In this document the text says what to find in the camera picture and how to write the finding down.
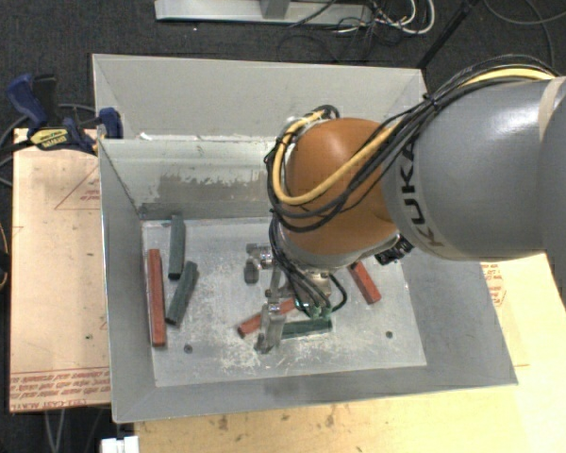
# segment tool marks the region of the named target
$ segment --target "green block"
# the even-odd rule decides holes
[[[305,337],[313,334],[325,334],[332,328],[331,319],[314,319],[311,321],[289,322],[283,326],[281,339]]]
[[[182,265],[185,262],[185,242],[187,227],[182,215],[172,215],[170,227],[170,261],[168,262],[168,278],[178,280],[182,275]]]
[[[179,326],[182,318],[187,311],[189,300],[191,299],[192,290],[195,287],[195,279],[197,277],[197,264],[193,261],[185,263],[182,277],[178,282],[170,307],[166,313],[166,322],[173,326]]]

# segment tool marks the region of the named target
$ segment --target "cardboard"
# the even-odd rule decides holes
[[[108,404],[98,160],[34,147],[13,161],[8,409]]]

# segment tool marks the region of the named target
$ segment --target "wire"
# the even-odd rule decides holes
[[[101,416],[103,415],[103,411],[105,411],[105,409],[100,408],[99,412],[96,414],[96,418],[94,418],[94,421],[92,422],[91,432],[88,434],[88,440],[86,441],[86,446],[84,446],[83,453],[88,453],[90,451],[92,441],[94,440],[94,433],[96,432],[96,428],[98,427],[98,422],[100,421]]]
[[[46,436],[48,437],[48,444],[50,446],[50,451],[52,453],[58,453],[60,450],[60,439],[63,432],[63,426],[65,421],[65,410],[60,411],[60,418],[58,420],[58,430],[57,430],[57,441],[53,438],[52,428],[50,426],[50,418],[48,417],[48,411],[44,412],[44,425],[46,426]]]
[[[346,305],[346,302],[348,301],[348,292],[342,287],[333,274],[331,274],[329,278],[331,278],[331,281],[336,285],[341,294],[341,302],[331,310],[332,312],[336,312]]]
[[[339,2],[340,0],[329,0],[329,2],[327,2],[323,7],[321,7],[319,10],[315,11],[314,13],[310,14],[308,17],[295,22],[294,24],[289,25],[288,28],[293,28],[296,26],[300,26],[303,24],[307,24],[308,22],[316,19],[319,15],[321,15],[322,13],[324,13],[325,11],[327,11],[331,6],[333,6],[335,3]]]
[[[497,10],[495,10],[494,8],[491,7],[491,4],[489,3],[489,0],[483,0],[484,1],[484,5],[486,6],[487,10],[492,13],[495,17],[497,17],[498,19],[503,20],[504,22],[508,22],[509,24],[514,24],[514,25],[543,25],[543,24],[549,24],[550,22],[554,22],[557,19],[560,19],[562,17],[566,16],[566,9],[556,15],[553,15],[551,17],[547,17],[547,18],[543,18],[541,17],[541,14],[539,13],[538,10],[536,10],[537,12],[537,16],[539,17],[539,20],[534,20],[534,21],[524,21],[524,20],[515,20],[515,19],[511,19],[509,17],[506,17],[505,15],[502,15],[501,13],[499,13]],[[535,7],[533,6],[533,4],[530,2],[530,0],[524,0],[532,9],[535,9]]]
[[[268,173],[267,191],[271,204],[273,205],[273,214],[276,216],[277,222],[294,232],[308,232],[322,227],[339,213],[353,208],[357,203],[346,209],[343,208],[352,193],[372,176],[376,170],[379,169],[379,173],[382,175],[387,172],[401,149],[421,132],[422,127],[442,109],[452,102],[455,102],[463,95],[483,87],[498,85],[504,82],[541,80],[552,78],[556,75],[557,73],[552,68],[538,59],[529,56],[513,55],[490,59],[457,73],[447,81],[447,83],[441,86],[438,91],[429,96],[425,96],[421,103],[412,109],[392,116],[379,125],[357,153],[342,166],[349,169],[350,166],[347,165],[351,163],[358,167],[358,171],[354,173],[348,186],[328,203],[319,206],[315,210],[306,210],[306,208],[303,208],[304,211],[302,212],[290,210],[290,208],[288,208],[289,206],[297,207],[305,205],[306,203],[296,203],[294,205],[284,203],[275,192],[274,181],[276,176],[280,177],[280,169],[274,164],[274,156],[285,154],[288,147],[287,144],[283,143],[283,140],[279,138],[275,147],[265,159]],[[364,159],[364,162],[359,165],[358,161],[360,159]],[[325,187],[322,185],[323,182],[318,185],[316,189],[305,193],[301,201],[314,199],[319,196],[319,193],[324,193]],[[358,201],[363,199],[367,192],[364,192]],[[286,219],[302,220],[316,217],[318,217],[317,221],[313,221],[307,225],[293,224]]]
[[[70,103],[63,103],[63,104],[59,104],[58,105],[61,109],[72,109],[75,113],[75,117],[77,118],[77,111],[78,110],[84,110],[87,112],[91,112],[92,114],[95,114],[95,109],[90,107],[90,106],[85,106],[82,104],[70,104]],[[82,123],[78,123],[78,124],[87,124],[87,123],[95,123],[95,117],[88,120],[88,121],[84,121]],[[2,150],[3,152],[8,152],[7,149],[4,149],[4,143],[7,141],[7,139],[10,137],[12,131],[18,127],[22,127],[26,122],[28,121],[28,118],[26,116],[21,116],[19,117],[16,121],[14,121],[12,124],[10,124],[10,126],[8,126],[2,133],[2,135],[0,136],[0,150]],[[13,151],[17,151],[19,149],[19,147],[25,147],[24,145],[21,145],[18,147],[17,144],[14,144],[13,146],[15,146],[12,150]],[[5,166],[6,164],[9,164],[11,162],[12,158],[8,157],[5,158],[3,160],[0,161],[0,168],[2,168],[3,166]],[[0,183],[5,185],[5,186],[9,186],[12,187],[12,182],[8,181],[6,179],[3,179],[2,177],[0,177]]]
[[[425,0],[427,3],[427,9],[429,10],[429,22],[426,27],[420,29],[406,28],[407,23],[395,22],[388,17],[385,13],[381,14],[380,18],[375,18],[375,21],[379,24],[385,24],[399,29],[401,32],[409,35],[424,35],[429,32],[434,24],[436,23],[436,8],[434,7],[433,0]]]
[[[487,8],[487,10],[490,13],[492,13],[492,15],[494,15],[498,19],[501,19],[504,22],[508,22],[508,23],[514,24],[514,25],[540,25],[543,29],[543,32],[545,33],[545,39],[547,40],[547,48],[549,50],[549,63],[552,65],[552,67],[554,67],[556,65],[556,53],[554,51],[554,44],[553,44],[553,41],[551,39],[551,35],[549,34],[549,29],[547,28],[547,25],[545,25],[545,24],[547,24],[548,22],[553,22],[560,17],[564,17],[566,15],[566,10],[564,10],[563,12],[561,12],[557,15],[554,15],[553,17],[543,19],[542,16],[541,16],[541,13],[539,12],[539,10],[535,6],[535,4],[533,4],[530,0],[524,0],[526,2],[526,4],[530,7],[530,9],[532,9],[532,11],[535,13],[535,15],[539,18],[539,20],[535,21],[535,22],[524,22],[524,21],[520,21],[520,20],[509,19],[505,15],[501,15],[500,13],[497,13],[491,7],[491,4],[489,3],[488,0],[483,0],[483,1],[484,1],[484,5]]]

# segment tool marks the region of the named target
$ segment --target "black cable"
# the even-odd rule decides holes
[[[501,77],[495,79],[486,79],[483,81],[478,81],[472,84],[467,84],[467,82],[471,79],[474,79],[477,76],[481,76],[492,70],[503,70],[503,69],[515,69],[517,66],[525,69],[532,69],[532,70],[540,70],[544,71],[551,75],[556,75],[549,66],[541,62],[539,59],[534,59],[529,56],[501,56],[494,59],[489,59],[484,62],[480,62],[474,66],[471,66],[460,73],[454,75],[451,79],[449,79],[441,88],[434,92],[433,94],[426,96],[424,101],[422,101],[417,106],[404,111],[396,116],[392,116],[388,120],[386,120],[382,125],[380,125],[376,131],[372,134],[372,136],[367,140],[364,144],[366,145],[370,142],[377,133],[386,126],[389,122],[398,119],[402,116],[401,120],[397,123],[395,128],[393,129],[391,135],[379,145],[378,149],[375,153],[373,153],[361,166],[361,168],[356,172],[356,174],[351,179],[348,187],[338,196],[330,200],[328,203],[321,205],[316,210],[311,211],[304,211],[301,213],[292,212],[289,210],[290,206],[282,206],[278,199],[275,196],[273,187],[272,187],[272,176],[273,176],[273,162],[271,159],[267,159],[265,162],[267,163],[267,173],[268,173],[268,181],[267,181],[267,191],[271,203],[273,205],[273,212],[277,216],[277,220],[281,223],[283,227],[295,232],[307,232],[314,230],[318,227],[321,227],[331,221],[337,214],[348,211],[353,208],[357,203],[353,204],[348,209],[343,209],[343,205],[347,202],[349,196],[359,187],[362,183],[365,182],[366,179],[371,176],[375,170],[380,168],[380,166],[386,162],[388,159],[388,165],[382,171],[382,176],[384,173],[388,171],[393,160],[398,156],[401,152],[404,145],[408,142],[408,140],[412,139],[416,136],[421,128],[429,122],[438,112],[444,109],[446,106],[450,105],[452,102],[455,102],[463,95],[474,92],[478,89],[482,89],[484,87],[488,87],[491,85],[497,85],[505,82],[513,82],[513,81],[520,81],[524,80],[525,77]],[[278,144],[275,145],[273,152],[270,156],[274,155]],[[358,200],[362,200],[364,196],[368,193],[365,192]],[[313,222],[306,226],[298,226],[290,224],[286,219],[307,219],[307,218],[314,218],[318,217],[319,220]]]
[[[340,282],[336,279],[336,277],[333,274],[331,274],[329,278],[331,278],[331,281],[336,285],[336,287],[338,288],[341,294],[341,302],[331,310],[332,312],[336,312],[340,310],[348,301],[348,292],[342,287]]]
[[[489,3],[488,0],[483,0],[483,1],[484,1],[484,6],[487,8],[487,10],[492,15],[494,15],[495,17],[497,17],[498,19],[500,19],[504,22],[507,22],[509,24],[514,24],[514,25],[540,25],[541,28],[543,29],[543,32],[545,34],[545,39],[547,41],[547,48],[549,50],[549,63],[551,64],[552,67],[554,67],[556,65],[556,53],[554,51],[554,44],[553,44],[553,41],[551,39],[551,35],[549,33],[549,28],[547,28],[546,24],[549,23],[549,22],[553,22],[560,17],[566,16],[566,10],[564,10],[563,12],[561,12],[557,15],[554,15],[553,17],[549,17],[549,18],[544,19],[541,16],[541,13],[539,12],[539,9],[535,6],[535,4],[533,4],[530,0],[524,0],[524,2],[530,7],[530,9],[537,16],[537,18],[539,18],[539,20],[534,21],[534,22],[523,22],[523,21],[520,21],[520,20],[509,19],[505,15],[501,15],[500,13],[497,13],[491,7],[491,4]]]
[[[61,108],[61,109],[72,109],[75,113],[76,118],[77,118],[77,111],[78,110],[84,110],[84,111],[87,111],[87,112],[91,112],[92,114],[95,114],[94,108],[92,108],[90,106],[85,106],[83,104],[63,103],[63,104],[59,104],[58,107]],[[87,124],[89,122],[95,123],[95,120],[96,120],[96,117],[93,117],[89,121],[79,123],[79,124]],[[25,145],[23,143],[18,143],[18,144],[14,144],[12,146],[9,146],[7,148],[3,147],[6,140],[10,137],[12,131],[14,129],[18,128],[18,127],[22,127],[25,124],[25,122],[27,122],[27,121],[28,121],[28,118],[26,116],[21,116],[4,130],[4,132],[0,136],[0,156],[2,154],[8,153],[8,152],[14,152],[14,151],[17,151],[19,149],[28,147],[30,145],[30,144]],[[10,161],[11,161],[11,157],[1,160],[0,161],[0,168],[2,168],[4,165],[8,164]],[[0,178],[0,183],[4,184],[6,186],[12,187],[12,183],[7,181],[7,180],[4,180],[3,178]]]
[[[309,15],[308,17],[306,17],[306,18],[304,18],[304,19],[302,19],[298,22],[295,22],[294,24],[291,24],[289,26],[289,28],[293,28],[293,27],[296,27],[296,26],[307,24],[308,22],[316,19],[319,15],[321,15],[322,13],[327,11],[329,8],[331,8],[332,5],[336,4],[339,1],[340,0],[329,0],[329,2],[327,2],[323,7],[319,8],[317,11],[315,11],[314,13]]]
[[[538,10],[537,11],[537,17],[539,17],[539,20],[534,20],[534,21],[524,21],[524,20],[515,20],[515,19],[510,19],[509,17],[506,17],[505,15],[502,15],[501,13],[499,13],[498,11],[496,11],[494,8],[491,7],[491,4],[489,3],[488,0],[483,0],[484,1],[484,5],[486,6],[487,10],[492,13],[495,17],[497,17],[498,19],[503,20],[504,22],[508,22],[509,24],[514,24],[514,25],[543,25],[543,24],[549,24],[550,22],[554,22],[557,19],[560,19],[562,17],[566,17],[566,9],[560,13],[557,13],[556,15],[553,15],[551,17],[546,17],[543,18],[541,16],[541,14],[539,13]],[[530,0],[524,0],[531,8],[534,8],[534,6],[532,5],[532,3],[530,2]]]

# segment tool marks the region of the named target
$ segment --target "red block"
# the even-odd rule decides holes
[[[166,320],[163,298],[163,273],[161,254],[157,248],[148,253],[149,273],[149,316],[151,320],[151,344],[153,347],[166,345]]]
[[[371,305],[381,300],[381,294],[375,286],[371,276],[367,272],[365,266],[360,262],[353,263],[348,267],[350,275],[357,284],[360,293],[365,298],[367,304]]]

